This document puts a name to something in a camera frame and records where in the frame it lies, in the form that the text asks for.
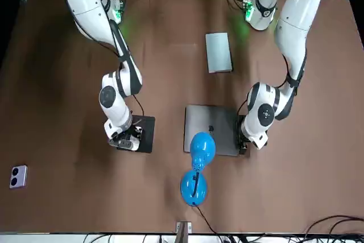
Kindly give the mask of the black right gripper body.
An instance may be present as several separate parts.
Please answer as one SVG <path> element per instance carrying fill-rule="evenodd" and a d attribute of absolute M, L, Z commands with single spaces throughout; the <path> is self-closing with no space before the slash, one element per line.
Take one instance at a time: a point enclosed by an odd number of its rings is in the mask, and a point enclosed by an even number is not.
<path fill-rule="evenodd" d="M 140 143 L 142 139 L 143 128 L 138 125 L 131 125 L 126 131 L 125 138 L 133 143 Z"/>

